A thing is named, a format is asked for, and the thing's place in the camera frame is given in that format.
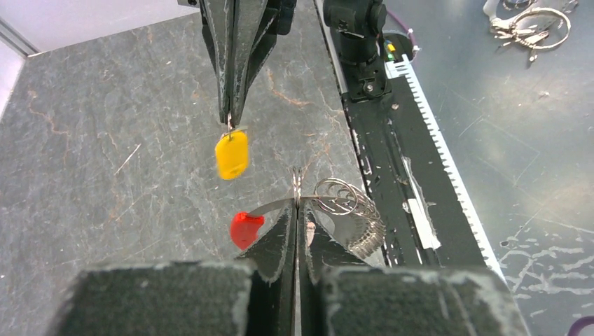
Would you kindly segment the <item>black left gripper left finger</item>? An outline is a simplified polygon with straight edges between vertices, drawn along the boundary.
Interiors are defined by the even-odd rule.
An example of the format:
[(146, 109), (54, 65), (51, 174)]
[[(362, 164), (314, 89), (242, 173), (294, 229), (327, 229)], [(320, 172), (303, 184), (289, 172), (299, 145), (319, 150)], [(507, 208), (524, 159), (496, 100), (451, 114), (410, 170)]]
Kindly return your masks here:
[(111, 263), (83, 270), (50, 335), (292, 335), (297, 207), (231, 260)]

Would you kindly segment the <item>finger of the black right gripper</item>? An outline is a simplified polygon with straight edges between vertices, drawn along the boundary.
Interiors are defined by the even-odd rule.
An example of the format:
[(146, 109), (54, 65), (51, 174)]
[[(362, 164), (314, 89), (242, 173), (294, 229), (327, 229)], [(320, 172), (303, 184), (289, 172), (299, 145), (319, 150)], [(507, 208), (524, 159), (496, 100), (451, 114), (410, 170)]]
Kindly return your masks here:
[(247, 93), (275, 47), (293, 23), (296, 1), (234, 1), (231, 31), (229, 115), (240, 124)]
[(220, 121), (230, 123), (233, 2), (200, 1), (200, 12), (204, 19), (203, 37), (218, 81)]

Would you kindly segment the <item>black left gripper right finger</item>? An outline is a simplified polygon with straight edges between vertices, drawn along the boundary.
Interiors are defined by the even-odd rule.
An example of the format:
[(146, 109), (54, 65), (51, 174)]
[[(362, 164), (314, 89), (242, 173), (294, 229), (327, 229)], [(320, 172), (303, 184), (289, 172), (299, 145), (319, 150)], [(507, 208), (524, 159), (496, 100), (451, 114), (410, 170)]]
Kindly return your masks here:
[(373, 267), (302, 201), (296, 222), (303, 335), (527, 335), (503, 281), (485, 267)]

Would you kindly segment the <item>silver keyring bundle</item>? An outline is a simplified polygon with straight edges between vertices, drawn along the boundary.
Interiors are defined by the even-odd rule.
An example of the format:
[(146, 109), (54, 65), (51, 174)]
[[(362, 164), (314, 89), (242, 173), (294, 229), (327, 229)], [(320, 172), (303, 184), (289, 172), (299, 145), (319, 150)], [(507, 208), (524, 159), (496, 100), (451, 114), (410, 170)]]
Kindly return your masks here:
[(339, 178), (324, 178), (315, 186), (331, 195), (302, 196), (302, 171), (292, 169), (291, 215), (294, 254), (308, 270), (318, 266), (367, 266), (366, 259), (382, 245), (386, 227), (374, 203), (360, 189)]

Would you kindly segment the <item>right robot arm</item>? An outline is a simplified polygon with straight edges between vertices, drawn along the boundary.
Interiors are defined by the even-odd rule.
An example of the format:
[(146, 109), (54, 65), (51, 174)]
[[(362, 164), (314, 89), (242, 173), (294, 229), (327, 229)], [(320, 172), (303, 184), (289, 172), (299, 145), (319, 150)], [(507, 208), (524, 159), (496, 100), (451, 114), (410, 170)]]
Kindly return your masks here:
[[(218, 81), (220, 121), (240, 124), (248, 89), (278, 36), (287, 35), (296, 1), (180, 1), (196, 6), (202, 35)], [(324, 24), (337, 32), (342, 63), (374, 63), (387, 10), (381, 1), (324, 1)]]

